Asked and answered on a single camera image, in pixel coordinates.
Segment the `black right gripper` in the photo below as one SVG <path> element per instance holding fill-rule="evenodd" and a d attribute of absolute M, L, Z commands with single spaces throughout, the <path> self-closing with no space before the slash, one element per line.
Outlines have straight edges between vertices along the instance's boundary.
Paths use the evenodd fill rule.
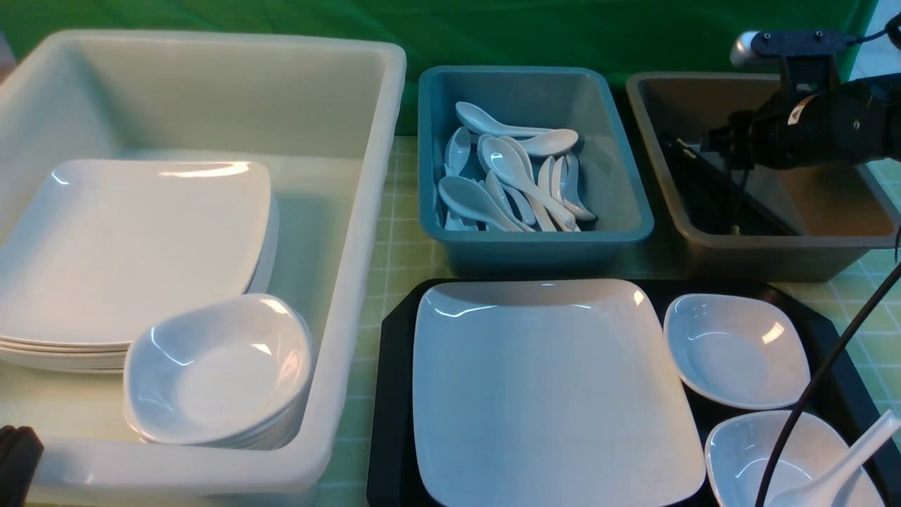
<path fill-rule="evenodd" d="M 859 78 L 819 93 L 775 93 L 753 111 L 731 113 L 700 148 L 738 163 L 791 170 L 900 157 L 898 74 Z"/>

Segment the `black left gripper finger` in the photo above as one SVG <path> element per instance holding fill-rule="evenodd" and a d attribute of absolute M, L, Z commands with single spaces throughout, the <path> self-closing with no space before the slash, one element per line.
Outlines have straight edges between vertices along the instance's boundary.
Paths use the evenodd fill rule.
<path fill-rule="evenodd" d="M 1 506 L 23 506 L 44 446 L 31 427 L 1 429 Z"/>

